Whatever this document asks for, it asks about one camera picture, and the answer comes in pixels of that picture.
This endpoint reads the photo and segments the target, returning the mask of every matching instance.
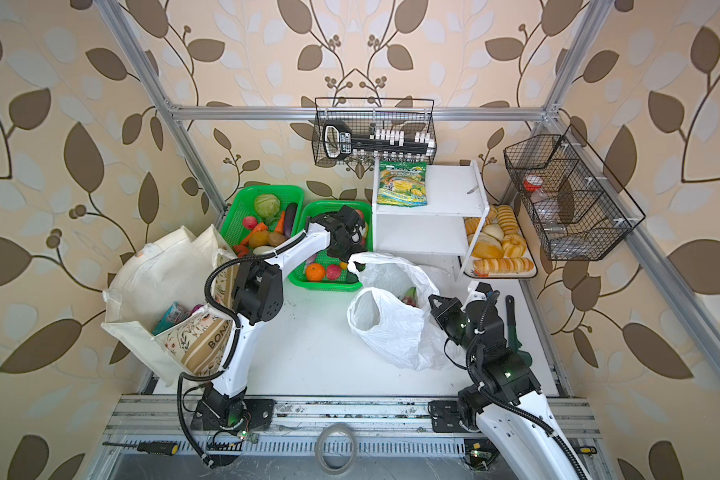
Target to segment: eggplant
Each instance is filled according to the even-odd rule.
[[[293,224],[296,222],[296,210],[298,205],[296,202],[291,202],[286,207],[286,219],[282,224],[282,232],[286,238],[290,238],[293,235]]]

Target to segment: green snack bag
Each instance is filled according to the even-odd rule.
[[[384,205],[423,206],[427,204],[424,178],[426,162],[391,162],[378,164],[379,186],[376,201]]]

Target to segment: carrot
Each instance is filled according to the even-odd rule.
[[[245,245],[234,245],[232,248],[238,256],[243,256],[251,253],[251,251],[248,250],[248,247],[246,247]]]
[[[267,225],[264,223],[260,223],[256,226],[254,226],[253,230],[251,230],[250,233],[248,233],[248,235],[242,239],[242,242],[240,242],[240,245],[243,245],[243,246],[248,245],[248,242],[251,239],[251,235],[255,234],[256,232],[263,231],[263,230],[269,230],[269,227],[267,227]]]
[[[280,221],[277,223],[277,226],[275,227],[275,233],[282,235],[285,232],[286,229],[286,212],[283,211],[280,213]]]

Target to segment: black wire basket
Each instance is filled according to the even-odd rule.
[[[536,135],[504,149],[507,172],[550,260],[602,260],[645,219],[597,152],[603,171],[586,166],[576,151],[586,146],[581,138],[568,127],[563,135]],[[625,212],[604,183],[635,209]]]
[[[315,165],[372,166],[376,159],[432,164],[432,110],[423,98],[318,97],[312,130]]]

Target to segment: screwdriver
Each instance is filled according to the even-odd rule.
[[[128,443],[104,442],[101,445],[111,447],[135,448],[138,452],[146,452],[151,455],[175,455],[179,451],[179,444],[176,442],[139,442],[138,446]]]

